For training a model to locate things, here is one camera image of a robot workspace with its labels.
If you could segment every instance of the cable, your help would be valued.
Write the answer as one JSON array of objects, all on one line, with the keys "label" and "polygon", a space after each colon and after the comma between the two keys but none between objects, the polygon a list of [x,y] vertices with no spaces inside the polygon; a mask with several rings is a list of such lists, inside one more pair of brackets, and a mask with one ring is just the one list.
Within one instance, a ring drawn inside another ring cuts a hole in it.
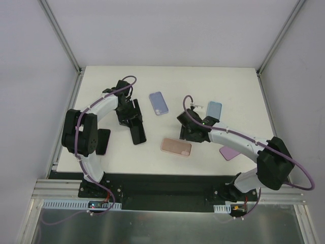
[{"label": "cable", "polygon": [[[254,142],[255,143],[255,140],[253,139],[253,138],[250,138],[250,137],[248,137],[248,136],[246,136],[246,135],[243,135],[243,134],[241,134],[241,133],[239,133],[239,132],[236,132],[236,131],[232,131],[232,130],[226,130],[226,129],[224,129],[224,128],[219,128],[219,127],[213,127],[213,126],[206,126],[206,125],[203,125],[203,124],[201,124],[201,123],[199,123],[198,121],[196,121],[188,112],[187,112],[187,110],[186,110],[186,106],[185,106],[185,101],[186,101],[186,99],[187,98],[190,98],[191,99],[191,102],[193,103],[193,97],[191,96],[191,95],[187,95],[187,96],[185,96],[185,98],[184,98],[184,100],[183,100],[183,108],[184,108],[184,111],[185,111],[185,113],[186,113],[186,115],[194,122],[194,123],[196,123],[197,125],[199,125],[199,126],[201,126],[201,127],[204,127],[204,128],[207,128],[207,129],[212,129],[212,130],[219,130],[219,131],[225,131],[225,132],[227,132],[227,133],[232,133],[232,134],[234,134],[234,135],[237,135],[237,136],[240,136],[240,137],[242,137],[242,138],[244,138],[244,139],[246,139],[246,140],[248,140],[248,141],[250,141],[250,142]],[[285,182],[284,184],[286,184],[286,185],[288,185],[288,186],[291,186],[291,187],[294,187],[294,188],[298,188],[298,189],[301,189],[301,190],[305,190],[305,191],[312,191],[312,190],[314,190],[315,189],[315,182],[314,182],[314,180],[313,180],[313,178],[311,177],[311,175],[308,173],[308,171],[300,164],[300,163],[298,163],[296,160],[294,160],[294,159],[292,159],[292,158],[290,158],[290,157],[288,157],[287,155],[285,155],[285,154],[283,154],[283,153],[281,153],[281,152],[279,152],[279,151],[277,151],[277,150],[275,150],[275,149],[273,149],[273,148],[271,148],[271,147],[269,147],[269,146],[267,146],[267,145],[265,145],[265,144],[263,144],[263,143],[261,143],[261,142],[257,142],[257,144],[259,145],[259,146],[262,146],[262,147],[264,147],[264,148],[266,148],[267,150],[270,150],[271,152],[273,152],[273,153],[275,153],[275,154],[277,154],[277,155],[279,155],[279,156],[281,156],[281,157],[283,157],[284,159],[286,159],[286,160],[288,160],[288,161],[290,161],[291,163],[293,163],[294,165],[296,165],[298,168],[300,168],[301,170],[302,170],[302,172],[307,176],[307,178],[308,178],[308,180],[310,181],[310,184],[311,184],[311,186],[309,187],[309,188],[307,188],[307,187],[302,187],[302,186],[297,186],[297,185],[295,185],[295,184],[292,184],[292,183],[289,183],[289,182]]]},{"label": "cable", "polygon": [[125,90],[125,89],[128,89],[128,88],[132,87],[132,86],[137,82],[137,78],[136,78],[135,76],[133,76],[133,75],[125,76],[122,80],[125,80],[125,79],[127,79],[127,78],[134,78],[134,82],[133,82],[132,84],[130,84],[130,85],[127,85],[127,86],[121,88],[121,89],[118,89],[118,90],[115,90],[115,91],[113,91],[113,92],[111,92],[111,93],[108,93],[108,94],[106,94],[104,97],[101,97],[101,98],[99,98],[98,100],[96,100],[95,102],[93,102],[93,103],[92,103],[88,108],[86,108],[84,111],[81,112],[81,114],[79,115],[78,121],[77,121],[77,126],[76,126],[76,136],[75,136],[75,157],[79,160],[79,164],[80,164],[80,167],[81,167],[81,169],[82,169],[84,175],[87,176],[88,179],[89,179],[91,182],[93,182],[93,183],[96,184],[97,186],[99,186],[99,187],[103,188],[105,191],[107,191],[107,192],[112,196],[112,198],[113,198],[113,204],[112,204],[110,207],[108,207],[105,211],[103,211],[103,212],[101,212],[101,213],[94,213],[94,212],[92,212],[93,215],[97,215],[97,216],[99,216],[99,215],[103,215],[104,213],[106,213],[107,211],[109,211],[109,210],[114,206],[114,204],[115,204],[115,196],[114,196],[114,194],[111,192],[111,190],[109,190],[108,188],[102,186],[102,185],[99,184],[97,181],[95,181],[93,178],[91,178],[91,177],[88,175],[86,169],[84,168],[84,166],[83,166],[83,162],[82,162],[82,160],[81,160],[81,157],[78,155],[78,136],[79,136],[79,128],[80,128],[81,119],[82,119],[83,115],[84,115],[86,112],[88,112],[91,108],[93,108],[96,104],[98,104],[100,101],[102,101],[103,99],[105,99],[105,98],[107,98],[107,97],[109,97],[109,96],[111,96],[111,95],[113,95],[113,94],[116,94],[116,93],[118,93],[118,92],[120,92],[120,91],[122,91],[122,90]]}]

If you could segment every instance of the robotic arm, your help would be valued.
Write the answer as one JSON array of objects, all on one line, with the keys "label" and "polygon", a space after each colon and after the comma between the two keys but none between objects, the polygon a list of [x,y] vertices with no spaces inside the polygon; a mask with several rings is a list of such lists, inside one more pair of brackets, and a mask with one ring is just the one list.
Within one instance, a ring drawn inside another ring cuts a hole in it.
[{"label": "robotic arm", "polygon": [[[181,137],[193,142],[213,142],[230,147],[257,163],[254,168],[245,173],[237,174],[233,180],[218,191],[218,195],[227,200],[236,202],[244,193],[252,189],[266,186],[272,190],[279,190],[286,181],[294,164],[260,146],[257,142],[279,151],[291,158],[283,141],[277,137],[271,140],[250,137],[235,130],[228,132],[228,127],[213,117],[205,117],[203,120],[194,112],[194,107],[187,109],[177,119],[182,124]],[[212,130],[194,123],[189,116],[201,125],[218,127],[221,130]],[[254,142],[245,138],[254,138]]]},{"label": "robotic arm", "polygon": [[77,153],[88,173],[84,175],[88,182],[93,182],[90,177],[94,181],[100,182],[104,175],[99,155],[106,153],[110,130],[98,130],[98,122],[110,111],[116,111],[120,125],[130,128],[134,144],[146,141],[138,101],[136,99],[131,100],[133,88],[129,87],[112,96],[107,96],[107,94],[127,86],[130,86],[128,82],[119,80],[116,87],[104,90],[95,102],[85,108],[67,111],[61,142],[73,154],[75,153],[77,121],[82,113],[81,111],[86,111],[82,116],[81,127],[78,131]]}]

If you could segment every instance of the white vent grille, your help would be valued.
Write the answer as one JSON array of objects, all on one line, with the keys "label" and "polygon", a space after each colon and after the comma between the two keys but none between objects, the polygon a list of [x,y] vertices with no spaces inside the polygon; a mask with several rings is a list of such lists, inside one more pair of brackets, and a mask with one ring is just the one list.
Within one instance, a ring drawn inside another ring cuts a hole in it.
[{"label": "white vent grille", "polygon": [[216,214],[230,214],[232,212],[230,204],[214,205],[213,209]]},{"label": "white vent grille", "polygon": [[[104,203],[103,208],[88,208],[89,201],[87,200],[44,200],[43,208],[47,209],[80,209],[80,210],[106,210],[109,206],[112,206],[113,203]],[[121,210],[122,204],[115,203],[110,210]]]}]

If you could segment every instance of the gray wall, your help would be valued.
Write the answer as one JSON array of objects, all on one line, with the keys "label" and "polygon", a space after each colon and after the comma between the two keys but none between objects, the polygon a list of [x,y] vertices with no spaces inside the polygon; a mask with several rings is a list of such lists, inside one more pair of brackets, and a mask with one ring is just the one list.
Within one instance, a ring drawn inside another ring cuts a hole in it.
[{"label": "gray wall", "polygon": [[16,243],[76,73],[36,0],[0,2],[0,243]]},{"label": "gray wall", "polygon": [[81,66],[255,67],[297,0],[48,0]]},{"label": "gray wall", "polygon": [[[324,13],[324,0],[307,1],[262,73],[276,131],[316,181],[307,198],[320,243],[325,243]],[[293,179],[308,184],[297,170]]]}]

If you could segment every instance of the metal frame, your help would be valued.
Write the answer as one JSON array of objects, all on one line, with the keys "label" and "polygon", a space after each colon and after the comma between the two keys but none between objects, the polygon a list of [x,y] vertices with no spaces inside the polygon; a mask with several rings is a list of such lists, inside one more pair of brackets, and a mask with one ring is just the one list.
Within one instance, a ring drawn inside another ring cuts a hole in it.
[{"label": "metal frame", "polygon": [[[261,86],[261,91],[263,94],[263,98],[265,101],[265,105],[267,108],[268,116],[271,122],[271,127],[274,135],[276,135],[276,130],[273,123],[272,111],[269,106],[269,102],[266,96],[266,93],[263,88],[263,83],[260,79],[261,73],[267,66],[269,60],[272,55],[276,51],[277,47],[281,43],[281,40],[291,27],[291,24],[295,20],[299,11],[303,7],[304,3],[307,0],[298,0],[296,5],[294,6],[292,12],[288,16],[284,26],[276,37],[274,43],[272,44],[269,52],[267,53],[265,59],[263,60],[260,68],[257,71],[257,76],[259,80],[259,84]],[[79,88],[82,82],[82,77],[84,73],[84,69],[80,68],[49,4],[46,0],[38,0],[41,8],[44,10],[46,17],[48,18],[51,26],[55,34],[57,35],[64,51],[66,52],[70,62],[76,69],[78,73],[78,77],[76,79],[75,85],[71,92],[71,97],[69,99],[67,109],[74,107],[77,95],[79,92]],[[56,145],[52,152],[51,162],[48,167],[48,174],[51,170],[55,170],[57,167],[57,162],[59,159],[59,155],[61,153],[62,147],[60,143],[60,134],[62,133],[63,123],[61,125],[58,137],[56,139]],[[70,200],[80,200],[78,198],[78,190],[80,185],[80,180],[54,180],[54,179],[39,179],[36,182],[36,186],[34,192],[31,197],[31,201],[29,203],[28,211],[26,213],[23,227],[20,231],[18,237],[18,243],[31,243],[34,232],[36,231],[37,221],[40,215],[41,208],[44,203],[44,199],[70,199]],[[305,200],[304,193],[298,189],[293,189],[291,187],[282,187],[279,191],[272,191],[268,188],[262,188],[262,195],[260,204],[280,204],[280,205],[293,205],[296,210],[297,219],[301,228],[301,232],[303,235],[303,239],[305,243],[319,243],[317,239],[317,235],[315,232],[315,228],[312,224],[307,202]]]}]

